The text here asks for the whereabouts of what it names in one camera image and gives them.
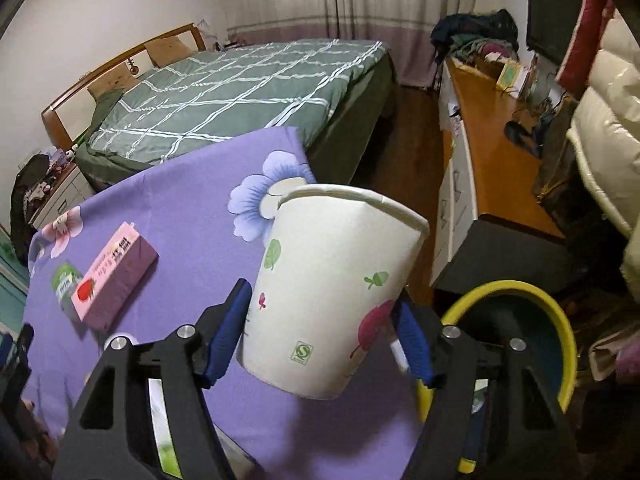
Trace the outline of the green coconut water bottle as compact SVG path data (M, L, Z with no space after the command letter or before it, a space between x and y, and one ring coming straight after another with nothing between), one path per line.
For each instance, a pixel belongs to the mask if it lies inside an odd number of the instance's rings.
M163 384L160 378L150 377L148 379L148 389L153 436L160 468L165 474L181 479L182 473L171 440Z

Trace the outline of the pink strawberry milk carton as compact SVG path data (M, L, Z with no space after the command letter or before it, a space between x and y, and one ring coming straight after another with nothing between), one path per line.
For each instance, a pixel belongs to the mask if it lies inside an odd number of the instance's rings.
M129 222L122 222L70 295L79 321L106 332L158 255Z

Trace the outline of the green toothpick jar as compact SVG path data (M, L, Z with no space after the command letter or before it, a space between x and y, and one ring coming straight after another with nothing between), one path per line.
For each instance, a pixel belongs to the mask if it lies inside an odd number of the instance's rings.
M79 322L77 311L73 305L72 295L82 279L82 273L76 266L65 261L53 273L51 287L62 312L74 323Z

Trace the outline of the floral paper cup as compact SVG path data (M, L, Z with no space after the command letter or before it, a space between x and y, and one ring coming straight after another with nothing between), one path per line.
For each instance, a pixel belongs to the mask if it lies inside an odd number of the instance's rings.
M284 196L238 349L266 384L337 398L407 283L428 222L381 194L307 184Z

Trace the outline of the purple floral blanket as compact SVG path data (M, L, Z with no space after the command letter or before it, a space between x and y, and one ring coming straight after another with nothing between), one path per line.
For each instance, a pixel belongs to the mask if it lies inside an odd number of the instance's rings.
M62 250L32 239L24 319L35 331L24 391L52 437L64 434L103 341L63 312L56 272L86 272L116 229L132 223L158 259L132 294L116 333L148 342L192 323L223 302L239 278L254 281L261 240L235 235L231 192L267 158L303 165L290 129L257 130L150 168L82 203L81 227ZM204 393L214 423L258 463L261 479L397 479L420 434L409 378L386 339L378 340L345 391L330 402L296 398L238 364Z

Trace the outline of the white bedside nightstand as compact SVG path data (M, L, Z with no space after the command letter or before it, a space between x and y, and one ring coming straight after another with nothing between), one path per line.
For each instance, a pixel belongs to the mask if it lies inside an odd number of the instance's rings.
M37 231L53 222L65 211L94 195L94 189L79 167L71 162L52 186L51 192L29 220Z

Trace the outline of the wooden desk cabinet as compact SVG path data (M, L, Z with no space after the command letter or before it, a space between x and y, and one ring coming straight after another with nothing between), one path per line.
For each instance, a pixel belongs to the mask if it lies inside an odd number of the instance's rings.
M498 280L565 288L564 237L532 192L540 162L504 134L518 103L492 80L446 61L438 98L445 172L431 285L464 294Z

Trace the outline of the wooden bed headboard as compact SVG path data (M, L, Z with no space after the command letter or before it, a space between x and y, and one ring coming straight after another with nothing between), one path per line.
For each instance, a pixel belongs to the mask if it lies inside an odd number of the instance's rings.
M81 137L85 126L73 126L72 132L68 132L63 124L58 109L69 99L82 90L87 90L89 96L93 98L92 104L96 104L99 96L114 89L128 91L138 83L138 78L153 67L160 67L160 61L168 64L175 62L171 55L162 56L162 47L177 47L179 39L171 40L171 37L179 37L187 32L193 37L194 48L188 44L184 47L189 52L199 50L205 51L203 37L194 24L187 24L171 29L154 38L142 42L128 51L117 55L108 62L99 66L86 76L80 78L76 84L71 86L60 96L58 96L42 113L41 118L44 128L47 131L51 143L56 148L68 151Z

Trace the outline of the cream puffer jacket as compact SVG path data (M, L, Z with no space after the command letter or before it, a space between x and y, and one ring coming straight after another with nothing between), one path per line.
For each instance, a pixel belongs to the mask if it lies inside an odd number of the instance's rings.
M620 273L639 297L639 45L620 12L603 33L567 131L582 183L627 245Z

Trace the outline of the green plaid bed quilt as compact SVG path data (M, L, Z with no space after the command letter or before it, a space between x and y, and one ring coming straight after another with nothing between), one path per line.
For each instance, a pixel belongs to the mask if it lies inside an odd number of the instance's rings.
M76 162L99 191L198 148L293 127L322 182L346 184L396 87L374 40L301 39L198 51L96 97Z

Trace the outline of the clothes pile on desk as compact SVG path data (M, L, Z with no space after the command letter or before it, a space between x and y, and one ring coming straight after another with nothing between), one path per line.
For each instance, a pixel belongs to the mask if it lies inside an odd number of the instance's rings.
M457 13L442 18L431 32L435 61L442 64L448 55L463 50L465 60L471 55L470 44L478 40L498 44L506 53L518 56L518 25L506 9L494 13Z

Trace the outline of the red quilted jacket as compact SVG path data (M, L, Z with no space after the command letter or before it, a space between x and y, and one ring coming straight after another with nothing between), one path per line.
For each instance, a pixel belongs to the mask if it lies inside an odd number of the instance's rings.
M615 11L613 0L582 0L555 82L579 100L588 86L590 70L608 21Z

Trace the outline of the black television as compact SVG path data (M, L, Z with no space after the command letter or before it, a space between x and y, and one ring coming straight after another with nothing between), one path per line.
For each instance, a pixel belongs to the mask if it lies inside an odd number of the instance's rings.
M582 0L527 0L525 44L555 65L570 45Z

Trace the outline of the pink striped curtain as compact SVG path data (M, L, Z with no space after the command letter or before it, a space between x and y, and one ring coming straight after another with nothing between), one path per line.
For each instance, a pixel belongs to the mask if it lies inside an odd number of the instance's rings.
M431 32L449 14L469 13L475 0L222 0L228 34L249 44L303 38L381 40L397 78L429 87L435 78Z

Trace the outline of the green picture frame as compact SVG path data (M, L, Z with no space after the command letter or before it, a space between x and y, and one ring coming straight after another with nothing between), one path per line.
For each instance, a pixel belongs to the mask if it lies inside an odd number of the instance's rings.
M503 63L502 70L496 81L496 87L500 91L512 91L516 89L516 83L520 79L523 66L519 62L508 58Z

